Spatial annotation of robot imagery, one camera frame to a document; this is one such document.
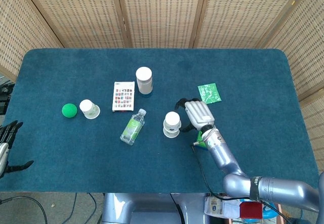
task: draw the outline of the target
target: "green packet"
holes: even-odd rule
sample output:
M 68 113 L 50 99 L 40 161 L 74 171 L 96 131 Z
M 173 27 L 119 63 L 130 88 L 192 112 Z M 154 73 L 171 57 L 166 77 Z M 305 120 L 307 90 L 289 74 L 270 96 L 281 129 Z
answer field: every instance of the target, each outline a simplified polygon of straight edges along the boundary
M 201 100 L 206 104 L 221 101 L 221 97 L 218 93 L 215 83 L 198 86 Z
M 197 137 L 198 145 L 196 145 L 196 146 L 207 149 L 205 142 L 203 141 L 203 139 L 201 137 L 202 134 L 203 133 L 201 131 L 198 132 L 198 137 Z

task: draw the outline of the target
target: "water bottle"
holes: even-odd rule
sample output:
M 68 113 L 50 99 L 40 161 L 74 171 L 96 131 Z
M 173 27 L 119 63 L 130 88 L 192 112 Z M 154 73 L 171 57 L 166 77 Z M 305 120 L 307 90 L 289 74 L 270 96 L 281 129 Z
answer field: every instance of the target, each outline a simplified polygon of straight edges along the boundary
M 139 109 L 137 114 L 132 115 L 130 121 L 128 122 L 125 130 L 120 136 L 120 139 L 129 144 L 133 145 L 134 141 L 144 125 L 144 116 L 146 111 L 144 109 Z

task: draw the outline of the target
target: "white lid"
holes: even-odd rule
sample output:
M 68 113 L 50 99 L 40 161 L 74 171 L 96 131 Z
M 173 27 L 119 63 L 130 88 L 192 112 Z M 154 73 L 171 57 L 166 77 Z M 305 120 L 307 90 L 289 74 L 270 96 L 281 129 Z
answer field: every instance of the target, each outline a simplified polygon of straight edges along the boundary
M 147 81 L 152 77 L 152 71 L 148 67 L 140 67 L 136 70 L 136 78 L 140 81 Z
M 89 111 L 92 108 L 92 102 L 88 99 L 83 100 L 80 103 L 80 109 L 81 111 Z
M 175 111 L 171 111 L 166 115 L 166 123 L 170 126 L 177 125 L 180 122 L 180 116 Z
M 139 109 L 138 112 L 141 113 L 141 114 L 143 114 L 144 116 L 146 115 L 146 111 L 144 109 L 142 109 L 142 108 Z

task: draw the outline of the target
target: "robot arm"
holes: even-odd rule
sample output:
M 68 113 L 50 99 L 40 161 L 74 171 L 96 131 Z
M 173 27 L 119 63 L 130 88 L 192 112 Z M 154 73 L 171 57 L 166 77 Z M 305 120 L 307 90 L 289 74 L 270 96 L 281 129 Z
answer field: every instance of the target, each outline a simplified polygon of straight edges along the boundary
M 319 191 L 293 180 L 271 177 L 249 178 L 239 167 L 225 140 L 214 126 L 214 117 L 202 101 L 186 101 L 184 108 L 192 128 L 202 131 L 202 139 L 216 165 L 226 176 L 223 189 L 231 197 L 250 197 L 255 201 L 270 201 L 319 212 L 317 223 L 324 223 L 324 174 L 319 179 Z
M 18 123 L 17 120 L 12 123 L 0 127 L 0 178 L 5 173 L 21 171 L 28 168 L 34 161 L 29 161 L 21 166 L 8 166 L 8 157 L 18 129 L 22 126 L 22 122 Z

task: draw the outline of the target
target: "bottle label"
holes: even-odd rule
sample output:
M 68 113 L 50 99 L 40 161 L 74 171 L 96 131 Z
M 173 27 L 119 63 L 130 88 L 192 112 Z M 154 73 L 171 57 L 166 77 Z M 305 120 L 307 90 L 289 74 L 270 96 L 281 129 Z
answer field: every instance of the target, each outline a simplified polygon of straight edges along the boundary
M 142 124 L 140 122 L 134 119 L 130 119 L 125 130 L 123 131 L 123 135 L 130 137 L 132 140 L 135 140 L 141 128 Z

